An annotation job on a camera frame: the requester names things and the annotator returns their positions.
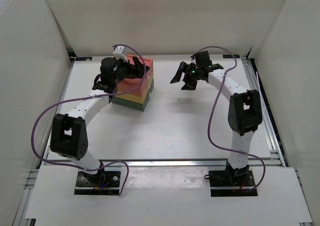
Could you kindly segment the red drawer box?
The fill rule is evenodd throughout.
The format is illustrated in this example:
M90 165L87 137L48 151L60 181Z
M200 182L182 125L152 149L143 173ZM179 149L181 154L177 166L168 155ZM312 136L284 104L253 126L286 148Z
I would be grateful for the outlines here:
M144 62L146 64L147 72L144 73L144 65L143 61L140 57L136 56L139 60L140 66L141 66L141 74L139 76L144 76L143 79L141 78L125 78L123 81L121 81L117 85L118 92L129 92L133 95L142 96L143 92L145 91L147 85L149 84L149 81L153 79L154 75L154 68L153 68L153 60L150 58L143 58Z

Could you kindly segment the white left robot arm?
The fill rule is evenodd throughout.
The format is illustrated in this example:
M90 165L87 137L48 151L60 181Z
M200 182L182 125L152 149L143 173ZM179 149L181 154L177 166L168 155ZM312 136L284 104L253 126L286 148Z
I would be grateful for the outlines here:
M110 103L123 80L144 79L149 69L146 61L137 56L128 60L104 58L100 64L100 74L94 79L88 99L83 100L68 113L56 114L53 118L50 150L80 167L94 186L104 183L105 173L100 170L102 163L88 150L87 125Z

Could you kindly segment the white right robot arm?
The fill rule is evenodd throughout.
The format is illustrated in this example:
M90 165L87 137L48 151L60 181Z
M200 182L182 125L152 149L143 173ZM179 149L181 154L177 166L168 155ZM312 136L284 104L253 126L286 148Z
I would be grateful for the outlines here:
M212 63L207 51L192 55L194 63L182 61L171 83L184 82L182 90L195 90L198 81L206 81L218 90L217 97L228 100L228 125L232 130L231 147L227 148L224 179L230 186L238 185L249 174L248 158L254 133L263 121L260 93L248 90L233 80L228 73L235 69L224 69Z

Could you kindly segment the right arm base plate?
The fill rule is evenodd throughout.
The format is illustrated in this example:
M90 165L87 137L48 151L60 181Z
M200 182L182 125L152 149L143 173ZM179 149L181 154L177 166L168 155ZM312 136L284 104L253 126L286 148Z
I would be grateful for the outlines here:
M209 181L211 197L257 197L257 189L252 170L240 179L231 182L225 171L209 171L204 176Z

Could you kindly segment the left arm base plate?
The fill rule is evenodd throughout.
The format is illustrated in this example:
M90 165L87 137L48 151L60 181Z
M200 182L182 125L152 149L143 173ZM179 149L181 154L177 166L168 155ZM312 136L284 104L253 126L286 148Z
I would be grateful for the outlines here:
M78 171L74 194L91 196L117 196L120 193L121 171L99 170L96 175Z

